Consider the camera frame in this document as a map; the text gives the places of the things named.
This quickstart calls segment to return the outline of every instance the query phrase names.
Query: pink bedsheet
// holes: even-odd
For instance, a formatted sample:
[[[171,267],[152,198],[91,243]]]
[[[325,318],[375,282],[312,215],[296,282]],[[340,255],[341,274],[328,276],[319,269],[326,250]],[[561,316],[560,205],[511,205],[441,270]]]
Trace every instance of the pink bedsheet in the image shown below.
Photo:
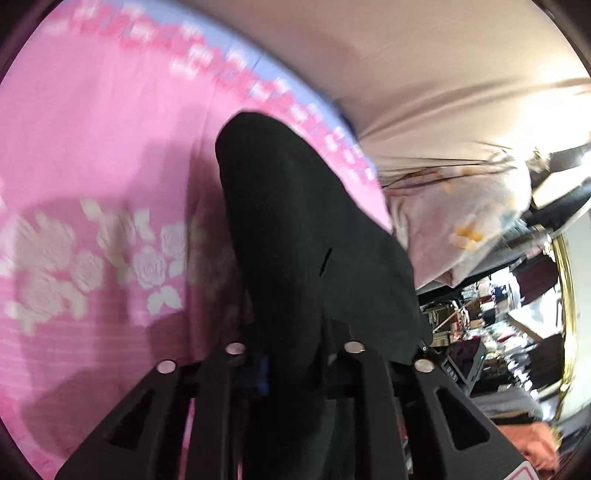
[[[391,228],[345,126],[258,76],[231,38],[212,47],[142,4],[71,1],[0,85],[0,416],[44,479],[158,360],[235,338],[214,143],[238,111],[291,126]]]

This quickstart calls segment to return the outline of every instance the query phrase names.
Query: silver screw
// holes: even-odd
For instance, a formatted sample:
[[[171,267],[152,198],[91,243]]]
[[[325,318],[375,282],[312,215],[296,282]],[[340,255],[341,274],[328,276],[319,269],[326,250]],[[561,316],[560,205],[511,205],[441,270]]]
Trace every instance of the silver screw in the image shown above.
[[[228,355],[242,355],[246,352],[246,347],[242,343],[230,343],[226,346],[226,353]]]
[[[428,374],[429,372],[435,370],[435,365],[430,360],[421,358],[414,363],[414,368],[416,368],[417,371],[421,372],[422,374]]]
[[[158,370],[158,372],[160,372],[161,374],[171,374],[176,369],[177,364],[174,363],[172,360],[162,360],[156,367],[156,370]]]
[[[361,342],[347,342],[345,344],[345,351],[347,353],[361,353],[365,352],[365,345]]]

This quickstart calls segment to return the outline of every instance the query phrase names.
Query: white label with red border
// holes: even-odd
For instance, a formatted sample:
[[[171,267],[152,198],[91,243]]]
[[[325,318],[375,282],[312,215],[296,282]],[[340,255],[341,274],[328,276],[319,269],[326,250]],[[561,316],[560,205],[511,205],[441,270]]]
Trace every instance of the white label with red border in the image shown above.
[[[505,480],[540,480],[540,477],[529,462],[523,462]]]

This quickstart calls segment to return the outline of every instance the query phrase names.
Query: white wall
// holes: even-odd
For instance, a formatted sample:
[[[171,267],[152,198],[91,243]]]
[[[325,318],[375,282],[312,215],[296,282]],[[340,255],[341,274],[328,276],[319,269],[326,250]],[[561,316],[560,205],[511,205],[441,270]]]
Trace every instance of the white wall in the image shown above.
[[[583,215],[563,234],[569,252],[577,309],[574,380],[562,418],[591,402],[591,217]]]

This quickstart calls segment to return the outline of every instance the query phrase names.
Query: gold frame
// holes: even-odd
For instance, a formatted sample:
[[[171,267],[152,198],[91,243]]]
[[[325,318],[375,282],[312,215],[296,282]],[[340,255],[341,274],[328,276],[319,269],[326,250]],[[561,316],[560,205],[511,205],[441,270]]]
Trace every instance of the gold frame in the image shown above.
[[[573,277],[570,271],[569,252],[562,235],[552,240],[552,248],[558,266],[558,277],[562,291],[562,322],[564,332],[564,368],[560,385],[560,398],[555,419],[562,415],[564,399],[573,382],[574,360],[577,355],[577,309],[574,298]]]

